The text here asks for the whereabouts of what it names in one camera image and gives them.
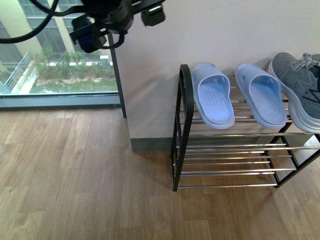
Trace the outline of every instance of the gray baseboard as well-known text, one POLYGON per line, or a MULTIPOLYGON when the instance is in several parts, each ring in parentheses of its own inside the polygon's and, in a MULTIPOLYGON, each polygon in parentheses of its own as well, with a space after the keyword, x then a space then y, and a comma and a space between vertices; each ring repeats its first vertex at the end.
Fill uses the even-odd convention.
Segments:
POLYGON ((171 137, 131 138, 133 152, 171 150, 171 137))
POLYGON ((0 96, 0 110, 118 107, 120 107, 118 93, 0 96))

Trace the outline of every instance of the slide sandal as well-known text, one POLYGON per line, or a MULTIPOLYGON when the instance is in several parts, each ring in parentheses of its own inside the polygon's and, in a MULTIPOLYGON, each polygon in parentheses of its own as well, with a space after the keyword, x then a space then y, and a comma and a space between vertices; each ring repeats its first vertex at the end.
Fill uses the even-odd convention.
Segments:
POLYGON ((238 87, 256 121, 271 129, 285 126, 287 115, 281 98, 281 85, 269 73, 251 63, 235 70, 238 87))
POLYGON ((211 63, 197 65, 191 76, 194 101, 202 120, 215 129, 231 127, 235 123, 235 115, 227 76, 211 63))

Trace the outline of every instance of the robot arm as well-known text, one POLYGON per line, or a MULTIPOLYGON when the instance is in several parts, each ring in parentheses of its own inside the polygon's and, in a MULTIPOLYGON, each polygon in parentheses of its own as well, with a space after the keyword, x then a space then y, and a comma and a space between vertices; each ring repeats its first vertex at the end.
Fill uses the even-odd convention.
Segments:
POLYGON ((78 43, 85 52, 92 53, 98 49, 121 46, 135 14, 141 13, 145 26, 155 26, 166 19, 162 6, 165 0, 81 0, 82 6, 73 6, 65 12, 55 12, 59 0, 54 0, 50 9, 41 5, 38 0, 29 1, 48 14, 45 20, 26 35, 0 38, 0 44, 19 43, 34 37, 45 28, 53 16, 84 13, 72 20, 74 31, 70 33, 70 37, 74 44, 78 43), (94 22, 91 23, 88 17, 94 19, 94 22), (104 46, 107 42, 105 35, 109 33, 119 34, 119 41, 112 46, 104 46))

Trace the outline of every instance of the shoe rack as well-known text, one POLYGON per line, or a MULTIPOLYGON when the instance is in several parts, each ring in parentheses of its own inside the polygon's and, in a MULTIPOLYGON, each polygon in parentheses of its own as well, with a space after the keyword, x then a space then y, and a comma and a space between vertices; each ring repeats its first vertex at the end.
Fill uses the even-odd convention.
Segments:
MULTIPOLYGON (((239 89, 232 86, 232 91, 239 89)), ((231 103, 235 115, 234 126, 259 125, 252 115, 241 114, 250 111, 245 100, 231 99, 231 103)), ((285 126, 279 132, 265 132, 259 126, 249 127, 257 132, 225 133, 228 131, 218 130, 211 133, 213 129, 203 122, 194 102, 190 69, 186 64, 181 65, 170 152, 173 191, 197 188, 279 188, 320 156, 319 134, 291 131, 292 124, 288 115, 285 126), (204 129, 207 127, 207 132, 194 131, 198 125, 204 129), (317 144, 292 146, 290 143, 292 139, 311 137, 317 144), (301 154, 302 151, 310 153, 309 157, 304 159, 306 154, 301 154)))

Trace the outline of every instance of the chrome rod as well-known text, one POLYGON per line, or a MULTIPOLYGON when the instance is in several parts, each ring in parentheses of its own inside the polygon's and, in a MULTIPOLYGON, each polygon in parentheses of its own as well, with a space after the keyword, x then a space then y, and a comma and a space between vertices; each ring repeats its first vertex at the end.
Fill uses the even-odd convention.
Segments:
MULTIPOLYGON (((235 123, 256 123, 257 121, 254 118, 236 118, 235 123)), ((287 123, 292 123, 291 119, 286 120, 287 123)), ((192 121, 192 124, 205 124, 202 120, 194 120, 192 121)))
POLYGON ((276 137, 276 136, 298 136, 298 135, 313 135, 308 132, 276 132, 276 133, 246 133, 246 134, 190 134, 189 137, 215 137, 215 138, 232 138, 232 137, 276 137))
POLYGON ((242 175, 271 175, 275 174, 274 171, 271 172, 248 172, 248 173, 222 173, 222 174, 185 174, 181 177, 222 177, 222 176, 242 176, 242 175))
MULTIPOLYGON (((265 151, 235 151, 235 152, 206 152, 205 155, 231 155, 231 154, 264 154, 265 151)), ((201 153, 186 153, 186 156, 201 155, 201 153)))
POLYGON ((276 183, 269 184, 244 184, 244 185, 216 185, 216 186, 178 186, 178 189, 218 189, 218 188, 241 188, 241 187, 274 187, 276 183))
MULTIPOLYGON (((293 123, 293 121, 291 120, 291 119, 287 119, 286 120, 286 122, 287 123, 293 123)), ((251 123, 257 123, 257 121, 255 120, 255 119, 253 119, 253 120, 250 120, 250 119, 248 119, 248 120, 235 120, 235 123, 236 124, 245 124, 245 123, 249 123, 249 124, 251 124, 251 123)))
POLYGON ((307 150, 307 149, 320 149, 320 146, 286 146, 286 147, 264 147, 264 148, 239 148, 239 149, 221 149, 221 148, 212 148, 212 149, 187 149, 187 153, 195 152, 225 152, 225 151, 271 151, 271 150, 307 150))
MULTIPOLYGON (((282 99, 282 102, 283 103, 288 103, 288 100, 287 99, 282 99)), ((231 100, 231 103, 236 103, 236 104, 244 104, 246 103, 246 100, 242 100, 242 99, 239 99, 239 100, 231 100)))
POLYGON ((273 146, 285 146, 285 143, 267 143, 267 144, 244 144, 244 145, 190 145, 187 149, 207 149, 207 148, 241 148, 241 147, 273 147, 273 146))
POLYGON ((242 169, 242 170, 210 170, 210 171, 182 171, 184 174, 228 174, 228 173, 256 173, 256 172, 277 172, 277 171, 296 171, 295 168, 269 168, 269 169, 242 169))
MULTIPOLYGON (((242 120, 242 119, 255 119, 255 117, 253 115, 243 115, 243 116, 234 116, 234 118, 237 120, 242 120)), ((202 117, 201 116, 194 116, 192 118, 192 120, 202 120, 202 117)))
MULTIPOLYGON (((250 108, 242 108, 242 109, 233 109, 233 111, 234 112, 249 112, 249 111, 251 111, 251 109, 250 108)), ((198 113, 199 112, 199 110, 193 110, 193 112, 194 113, 198 113)))
POLYGON ((241 165, 241 164, 269 164, 270 161, 243 161, 221 163, 184 163, 183 166, 209 166, 209 165, 241 165))
POLYGON ((280 159, 291 158, 292 155, 279 156, 237 156, 237 157, 185 157, 185 161, 214 161, 214 160, 240 160, 240 159, 280 159))

